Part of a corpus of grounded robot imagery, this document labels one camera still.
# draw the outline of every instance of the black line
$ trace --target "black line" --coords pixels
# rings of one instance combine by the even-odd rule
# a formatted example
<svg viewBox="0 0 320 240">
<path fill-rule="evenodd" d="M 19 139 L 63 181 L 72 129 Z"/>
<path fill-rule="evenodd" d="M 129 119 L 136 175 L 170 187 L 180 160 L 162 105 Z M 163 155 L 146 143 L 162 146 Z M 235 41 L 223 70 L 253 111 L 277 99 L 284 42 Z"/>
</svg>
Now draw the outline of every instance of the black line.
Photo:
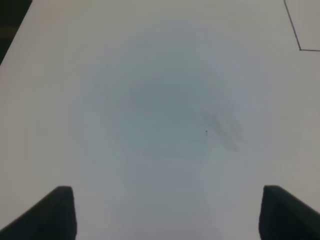
<svg viewBox="0 0 320 240">
<path fill-rule="evenodd" d="M 312 49 L 300 49 L 300 51 L 320 52 L 320 50 L 312 50 Z"/>
<path fill-rule="evenodd" d="M 295 29 L 294 23 L 292 22 L 291 15 L 290 15 L 290 12 L 289 12 L 289 9 L 288 9 L 288 6 L 287 6 L 287 0 L 283 0 L 283 1 L 284 1 L 286 12 L 288 13 L 288 16 L 289 16 L 289 19 L 290 19 L 290 23 L 291 23 L 291 26 L 292 26 L 292 29 L 293 29 L 293 32 L 294 32 L 294 36 L 295 36 L 296 42 L 298 43 L 299 50 L 302 51 L 301 46 L 300 46 L 300 42 L 299 42 L 299 39 L 298 39 L 298 36 L 297 36 L 297 33 L 296 33 L 296 29 Z"/>
</svg>

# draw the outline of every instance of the white surface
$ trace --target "white surface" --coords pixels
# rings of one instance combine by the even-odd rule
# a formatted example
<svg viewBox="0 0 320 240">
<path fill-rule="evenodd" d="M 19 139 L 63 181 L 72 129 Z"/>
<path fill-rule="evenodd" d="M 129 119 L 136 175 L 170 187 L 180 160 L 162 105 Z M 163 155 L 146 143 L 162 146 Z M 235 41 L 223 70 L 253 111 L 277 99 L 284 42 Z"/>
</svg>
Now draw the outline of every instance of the white surface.
<svg viewBox="0 0 320 240">
<path fill-rule="evenodd" d="M 271 184 L 320 211 L 319 61 L 278 0 L 34 1 L 0 67 L 0 227 L 59 185 L 79 240 L 258 240 Z"/>
<path fill-rule="evenodd" d="M 286 3 L 301 48 L 320 50 L 320 1 L 287 0 Z"/>
</svg>

